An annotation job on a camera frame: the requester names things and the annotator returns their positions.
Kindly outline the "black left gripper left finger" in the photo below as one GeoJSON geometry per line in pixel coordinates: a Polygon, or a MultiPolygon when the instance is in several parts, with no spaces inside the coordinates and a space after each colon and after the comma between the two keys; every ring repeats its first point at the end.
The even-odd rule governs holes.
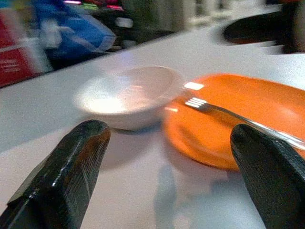
{"type": "Polygon", "coordinates": [[[1,228],[80,228],[110,137],[109,126],[95,119],[73,128],[10,198],[1,228]]]}

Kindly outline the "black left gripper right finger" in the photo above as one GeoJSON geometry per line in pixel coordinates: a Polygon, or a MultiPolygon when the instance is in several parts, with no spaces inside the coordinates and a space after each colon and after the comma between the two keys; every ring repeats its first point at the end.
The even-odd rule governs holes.
{"type": "Polygon", "coordinates": [[[305,161],[285,141],[248,125],[230,135],[233,157],[268,229],[305,227],[305,161]]]}

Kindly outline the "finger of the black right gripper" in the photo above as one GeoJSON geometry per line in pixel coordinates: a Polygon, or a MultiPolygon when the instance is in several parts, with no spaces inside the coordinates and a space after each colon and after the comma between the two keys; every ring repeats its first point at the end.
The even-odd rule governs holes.
{"type": "Polygon", "coordinates": [[[223,38],[234,44],[276,41],[284,28],[281,12],[238,19],[223,30],[223,38]]]}

